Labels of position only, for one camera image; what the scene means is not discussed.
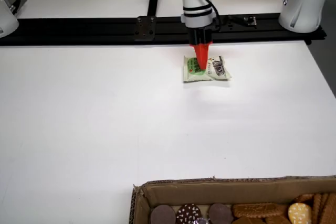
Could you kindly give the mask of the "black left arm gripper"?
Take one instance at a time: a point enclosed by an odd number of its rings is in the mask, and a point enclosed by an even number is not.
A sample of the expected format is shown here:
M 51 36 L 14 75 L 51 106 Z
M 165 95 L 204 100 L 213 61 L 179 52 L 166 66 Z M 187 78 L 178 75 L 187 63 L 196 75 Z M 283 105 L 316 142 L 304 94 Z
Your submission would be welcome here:
M 193 45 L 196 59 L 201 69 L 206 69 L 208 48 L 212 42 L 212 28 L 210 26 L 188 28 L 189 44 Z

